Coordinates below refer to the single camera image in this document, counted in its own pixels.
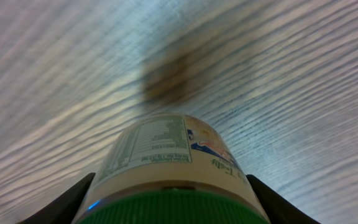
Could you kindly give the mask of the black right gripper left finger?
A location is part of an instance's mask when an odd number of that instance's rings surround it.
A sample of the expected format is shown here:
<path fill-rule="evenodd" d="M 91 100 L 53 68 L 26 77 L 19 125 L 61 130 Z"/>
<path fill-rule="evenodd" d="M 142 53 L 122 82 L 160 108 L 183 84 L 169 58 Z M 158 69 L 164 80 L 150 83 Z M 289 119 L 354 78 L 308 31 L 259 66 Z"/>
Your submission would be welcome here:
<path fill-rule="evenodd" d="M 47 206 L 19 224 L 70 224 L 86 196 L 95 173 L 89 173 Z"/>

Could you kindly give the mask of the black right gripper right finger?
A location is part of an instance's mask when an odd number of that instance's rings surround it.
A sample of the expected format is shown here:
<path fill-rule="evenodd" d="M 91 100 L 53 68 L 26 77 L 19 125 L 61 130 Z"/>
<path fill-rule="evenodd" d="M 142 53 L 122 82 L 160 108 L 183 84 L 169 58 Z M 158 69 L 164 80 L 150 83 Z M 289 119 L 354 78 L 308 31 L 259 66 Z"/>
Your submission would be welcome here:
<path fill-rule="evenodd" d="M 319 224 L 254 175 L 246 175 L 271 224 Z"/>

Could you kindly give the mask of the green lid white jar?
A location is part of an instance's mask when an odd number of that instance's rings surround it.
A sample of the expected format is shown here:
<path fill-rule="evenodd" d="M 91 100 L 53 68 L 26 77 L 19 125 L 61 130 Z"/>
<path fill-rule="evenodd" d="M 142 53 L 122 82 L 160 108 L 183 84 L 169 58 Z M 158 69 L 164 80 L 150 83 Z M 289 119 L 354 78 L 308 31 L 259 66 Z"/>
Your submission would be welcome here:
<path fill-rule="evenodd" d="M 268 223 L 221 136 L 160 113 L 126 128 L 106 154 L 75 223 Z"/>

